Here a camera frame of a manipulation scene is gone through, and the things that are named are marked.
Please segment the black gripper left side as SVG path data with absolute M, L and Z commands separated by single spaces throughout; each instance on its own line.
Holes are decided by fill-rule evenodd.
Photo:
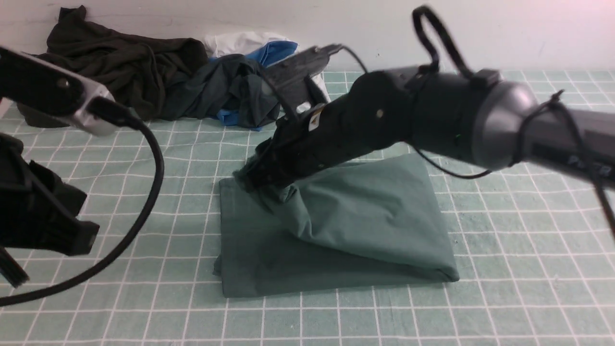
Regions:
M 86 194 L 50 169 L 25 161 L 23 150 L 21 140 L 0 136 L 0 271 L 15 288 L 29 276 L 7 249 L 86 255 L 99 231 L 96 223 L 77 218 Z

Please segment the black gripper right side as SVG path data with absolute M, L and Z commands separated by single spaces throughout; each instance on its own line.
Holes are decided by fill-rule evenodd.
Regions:
M 409 98 L 347 94 L 301 124 L 277 129 L 234 173 L 248 190 L 285 187 L 329 167 L 402 142 L 409 132 Z

